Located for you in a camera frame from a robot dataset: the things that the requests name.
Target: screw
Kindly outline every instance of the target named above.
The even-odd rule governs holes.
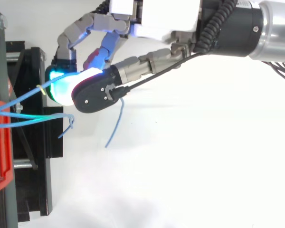
[[[47,56],[44,52],[40,53],[40,59],[41,61],[46,61],[47,60]]]
[[[8,21],[5,16],[0,15],[0,29],[4,30],[8,26]]]
[[[16,113],[20,114],[23,110],[23,106],[20,103],[16,104]]]
[[[254,26],[254,27],[253,27],[253,31],[254,31],[254,32],[258,32],[258,30],[259,30],[258,26]]]

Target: red plastic part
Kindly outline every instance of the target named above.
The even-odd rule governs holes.
[[[9,124],[10,118],[7,116],[0,116],[0,124]],[[0,129],[0,174],[3,178],[0,180],[0,190],[8,186],[13,180],[13,154],[11,146],[11,129],[3,128]]]

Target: robotic arm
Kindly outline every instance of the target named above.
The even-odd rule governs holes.
[[[185,6],[181,12],[179,5]],[[253,60],[285,63],[285,3],[106,0],[59,36],[59,47],[47,74],[76,72],[74,46],[92,30],[107,34],[101,47],[85,62],[85,68],[105,70],[82,81],[72,92],[76,108],[84,113],[107,108],[131,89],[201,55],[250,56]],[[129,35],[172,43],[171,49],[110,66],[116,50]],[[132,86],[121,86],[149,74],[153,76]]]

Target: blue wire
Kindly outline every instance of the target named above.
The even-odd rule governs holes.
[[[47,81],[46,83],[42,84],[41,87],[42,87],[43,89],[45,89],[45,88],[49,87],[52,83],[54,83],[54,82],[56,82],[56,81],[58,81],[58,80],[60,80],[60,79],[62,79],[62,78],[64,78],[64,77],[67,77],[67,76],[69,76],[69,75],[71,75],[71,74],[65,74],[65,75],[56,77],[56,78],[54,78],[53,80]],[[20,103],[21,101],[23,101],[23,100],[29,98],[30,96],[33,96],[34,94],[36,94],[36,93],[38,93],[38,92],[40,92],[40,91],[41,91],[40,88],[37,87],[37,88],[35,88],[35,89],[33,89],[33,90],[27,92],[26,94],[24,94],[24,95],[18,97],[17,99],[15,99],[15,100],[13,100],[13,101],[11,101],[11,102],[8,102],[8,103],[6,103],[6,104],[0,106],[0,111],[2,111],[2,110],[4,110],[4,109],[7,109],[7,108],[9,108],[9,107],[12,107],[13,105],[15,105],[15,104],[17,104],[17,103]]]
[[[8,112],[0,112],[0,115],[15,117],[15,118],[22,118],[22,119],[33,119],[30,121],[22,121],[18,123],[7,123],[7,124],[0,124],[0,128],[13,128],[13,127],[22,127],[31,124],[37,124],[44,121],[54,120],[58,118],[67,117],[70,120],[70,125],[68,128],[62,132],[61,135],[58,136],[60,139],[69,129],[73,128],[73,123],[75,121],[75,117],[72,114],[64,114],[64,113],[56,113],[53,115],[27,115],[27,114],[16,114],[16,113],[8,113]]]
[[[115,133],[116,133],[117,128],[118,128],[118,125],[119,125],[120,120],[121,120],[122,115],[123,115],[123,111],[124,111],[124,99],[120,98],[120,100],[121,100],[121,102],[122,102],[122,107],[120,108],[119,117],[118,117],[118,120],[117,120],[116,126],[115,126],[115,128],[114,128],[114,131],[113,131],[113,133],[112,133],[112,135],[111,135],[111,137],[110,137],[110,139],[109,139],[108,143],[105,145],[105,148],[108,148],[108,146],[110,145],[110,143],[111,143],[112,139],[114,138]]]
[[[70,76],[70,75],[72,75],[72,74],[64,74],[64,75],[56,77],[56,78],[54,78],[54,79],[52,79],[50,81],[47,81],[46,83],[41,85],[41,88],[45,89],[45,88],[49,87],[52,83],[54,83],[54,82],[56,82],[56,81],[58,81],[58,80],[60,80],[62,78],[65,78],[67,76]],[[0,106],[0,112],[2,110],[4,110],[4,109],[10,108],[13,105],[15,105],[17,103],[20,103],[21,101],[23,101],[23,100],[33,96],[34,94],[38,93],[39,91],[41,91],[41,89],[40,89],[40,87],[37,87],[37,88],[27,92],[26,94],[18,97],[17,99]],[[75,121],[73,115],[61,116],[59,114],[54,114],[54,115],[51,115],[51,116],[42,116],[41,118],[39,118],[40,116],[38,116],[38,117],[35,116],[34,118],[32,118],[32,117],[33,116],[31,116],[31,115],[23,115],[22,114],[21,117],[18,116],[17,118],[25,118],[25,119],[33,119],[33,120],[23,121],[23,122],[19,122],[19,123],[11,123],[11,124],[10,123],[9,124],[0,124],[0,128],[11,128],[11,127],[26,126],[26,125],[36,124],[36,123],[40,123],[40,122],[44,122],[44,121],[48,121],[48,120],[68,117],[69,120],[70,120],[70,126],[64,132],[62,132],[62,134],[58,137],[58,138],[61,138],[69,129],[73,128],[73,123]]]

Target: glowing fingertip sensor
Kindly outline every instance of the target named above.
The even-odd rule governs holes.
[[[54,82],[49,87],[50,95],[53,100],[63,106],[71,106],[74,104],[72,100],[73,89],[83,80],[89,77],[102,73],[102,70],[97,68],[90,68],[83,72],[63,73],[51,71],[49,73],[49,80],[53,80],[59,76],[66,75],[66,77]]]

